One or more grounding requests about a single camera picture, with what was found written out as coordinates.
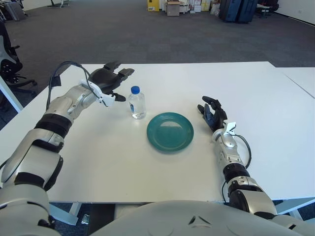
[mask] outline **teal plate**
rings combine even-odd
[[[193,138],[190,121],[173,112],[166,112],[154,117],[147,127],[150,143],[161,151],[179,151],[187,147]]]

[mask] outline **black cable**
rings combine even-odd
[[[91,90],[91,92],[94,94],[95,97],[99,98],[99,97],[94,93],[93,89],[91,88],[91,86],[90,86],[90,84],[89,84],[89,78],[90,78],[90,76],[91,76],[90,73],[89,73],[81,64],[76,63],[76,62],[74,62],[74,61],[68,60],[68,61],[62,62],[62,63],[55,69],[54,73],[52,74],[52,76],[51,76],[50,79],[49,79],[49,84],[48,84],[48,97],[47,97],[47,102],[46,102],[46,110],[49,109],[49,105],[50,105],[51,90],[52,90],[52,88],[53,88],[53,87],[52,87],[52,81],[53,81],[53,79],[56,77],[57,72],[58,72],[63,66],[65,66],[65,65],[74,65],[74,66],[77,66],[77,67],[83,69],[83,71],[84,71],[84,73],[85,73],[85,78],[86,78],[86,81],[87,81],[87,84],[88,84],[89,89]]]
[[[224,188],[224,185],[226,184],[226,182],[224,181],[223,185],[222,185],[222,189],[221,189],[221,192],[222,192],[222,197],[224,199],[224,202],[226,203],[226,200],[225,200],[225,197],[224,197],[224,194],[223,194],[223,188]]]
[[[0,165],[0,170],[5,166],[5,164],[8,162],[9,159],[6,159],[1,165]]]
[[[248,142],[246,141],[246,139],[242,135],[234,134],[233,136],[239,137],[241,140],[243,140],[243,142],[245,143],[245,145],[247,147],[247,150],[248,150],[248,153],[249,153],[248,162],[247,162],[247,164],[245,166],[245,168],[247,169],[250,166],[251,161],[252,161],[251,147],[250,147],[250,145],[248,144]]]

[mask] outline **water bottle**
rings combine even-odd
[[[135,119],[142,119],[146,116],[146,106],[144,101],[144,94],[140,92],[138,86],[131,87],[131,94],[129,95],[129,105],[132,117]]]

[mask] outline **white desk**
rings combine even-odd
[[[102,65],[84,65],[90,72]],[[315,196],[315,100],[268,62],[125,64],[135,72],[115,90],[128,96],[140,86],[147,116],[131,117],[127,103],[84,110],[65,138],[64,165],[48,191],[53,202],[141,203],[164,200],[222,201],[223,176],[211,131],[197,104],[216,98],[236,133],[252,149],[250,175],[273,199]],[[71,66],[52,99],[84,78]],[[0,132],[0,162],[9,157],[45,110],[47,89]],[[148,142],[149,121],[162,112],[187,117],[194,139],[183,151],[165,155]],[[247,150],[239,143],[244,162]]]
[[[315,67],[277,68],[301,89],[315,98]]]

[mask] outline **white box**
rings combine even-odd
[[[201,5],[201,0],[195,0],[193,4],[194,4],[195,6],[196,6],[196,5]]]
[[[201,12],[201,6],[200,5],[195,5],[194,6],[195,12]]]

